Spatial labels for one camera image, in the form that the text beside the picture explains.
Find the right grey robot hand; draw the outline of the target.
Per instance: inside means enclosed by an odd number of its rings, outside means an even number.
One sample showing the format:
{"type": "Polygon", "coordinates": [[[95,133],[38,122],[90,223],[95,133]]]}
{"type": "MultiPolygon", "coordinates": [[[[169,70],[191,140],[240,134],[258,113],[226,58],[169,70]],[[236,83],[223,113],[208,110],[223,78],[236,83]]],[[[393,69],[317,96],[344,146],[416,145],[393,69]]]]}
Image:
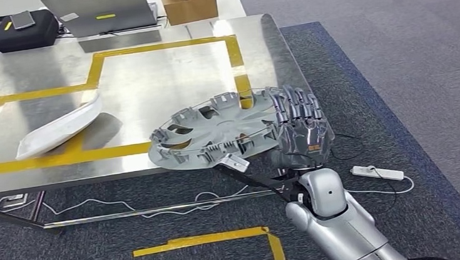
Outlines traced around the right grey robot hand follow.
{"type": "Polygon", "coordinates": [[[278,145],[270,158],[279,169],[318,169],[327,162],[335,133],[311,91],[284,85],[271,88],[273,128],[278,145]]]}

